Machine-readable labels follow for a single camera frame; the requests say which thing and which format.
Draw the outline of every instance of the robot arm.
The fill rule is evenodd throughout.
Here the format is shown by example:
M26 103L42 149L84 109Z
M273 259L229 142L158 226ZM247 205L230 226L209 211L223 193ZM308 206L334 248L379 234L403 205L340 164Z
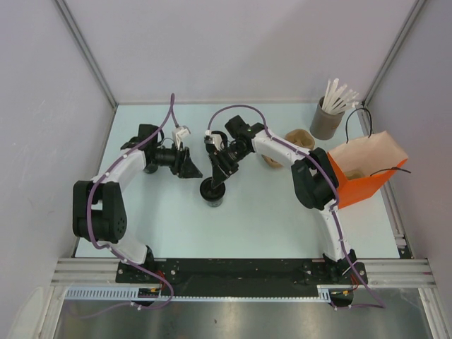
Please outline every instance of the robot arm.
M227 147L225 147L227 137L223 132L207 131L205 138L206 149L213 168L213 188L221 185L234 174L239 168L238 162L249 153L268 156L284 167L290 168L298 200L307 208L318 209L323 218L324 225L321 232L324 240L324 256L335 263L344 261L345 255L340 246L340 236L331 214L335 196L321 173L312 174L311 171L316 169L314 164L303 155L272 140L262 124L250 126L240 116L236 116L229 120L225 127L234 138ZM301 153L310 154L320 164L334 185L338 186L338 180L324 150L317 148L310 151L296 145L293 147ZM350 245L345 239L343 241L347 252L354 257Z
M140 172L154 173L159 166L169 167L179 178L201 178L203 175L192 163L188 148L184 148L182 138L189 134L186 127L179 127L176 140L171 148L162 146L164 136L158 143L153 138L142 148L126 154L128 150L144 141L158 129L153 125L140 125L138 136L121 147L124 159L102 180L96 190L93 205L102 202L102 209L92 210L93 232L99 245L108 244L124 258L137 264L153 263L153 253L149 247L139 242L130 232L126 232L127 216L122 199L122 191ZM90 241L86 208L88 195L94 183L101 176L89 181L79 181L73 187L73 233Z

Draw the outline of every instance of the white table surface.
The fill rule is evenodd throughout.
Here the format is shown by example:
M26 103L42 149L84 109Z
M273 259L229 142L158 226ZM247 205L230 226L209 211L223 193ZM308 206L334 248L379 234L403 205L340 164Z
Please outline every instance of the white table surface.
M181 125L192 135L185 142L191 157L204 174L211 166L203 136L212 114L225 105L176 105ZM255 105L279 136L293 129L309 130L316 105ZM102 159L101 171L118 157L120 147L135 136L139 124L160 125L167 105L120 105ZM236 114L252 125L261 122L251 110L221 113L212 129L226 131L225 123ZM171 119L164 128L171 136ZM358 116L350 118L351 138L362 136ZM316 147L329 150L345 142L345 119L329 141L316 140ZM322 220L316 210L306 209L296 198L288 169L272 169L261 156L250 154L239 171L226 182L223 204L211 208L199 193L202 179L179 179L161 167L155 174L140 173L123 192L128 218L127 232L149 245L158 258L321 258ZM398 258L381 192L340 210L345 236L359 258ZM81 239L77 257L111 257Z

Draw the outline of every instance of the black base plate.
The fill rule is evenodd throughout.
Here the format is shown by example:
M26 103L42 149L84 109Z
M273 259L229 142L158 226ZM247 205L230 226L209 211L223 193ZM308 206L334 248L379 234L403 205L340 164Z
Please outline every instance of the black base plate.
M317 285L352 284L350 271L339 279L328 277L321 259L170 258L157 259L156 264L179 297L317 297ZM364 264L355 267L367 281ZM117 283L159 283L124 263L119 270ZM169 295L169 289L162 294Z

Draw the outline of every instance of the paper bag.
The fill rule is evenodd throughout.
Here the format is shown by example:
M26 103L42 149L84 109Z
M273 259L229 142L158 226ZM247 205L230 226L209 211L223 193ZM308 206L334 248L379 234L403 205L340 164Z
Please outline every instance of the paper bag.
M328 158L339 181L339 208L373 196L396 172L390 168L408 160L386 131L350 140L330 150Z

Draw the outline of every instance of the white wall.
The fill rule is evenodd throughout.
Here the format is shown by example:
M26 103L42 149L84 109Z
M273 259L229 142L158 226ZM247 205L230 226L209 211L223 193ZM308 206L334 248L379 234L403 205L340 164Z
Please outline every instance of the white wall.
M112 110L50 0L0 10L0 338L73 244L72 186L94 174Z
M364 96L414 0L68 0L125 102Z
M404 147L411 175L393 185L408 239L432 265L452 317L452 1L428 1L371 102L379 130Z

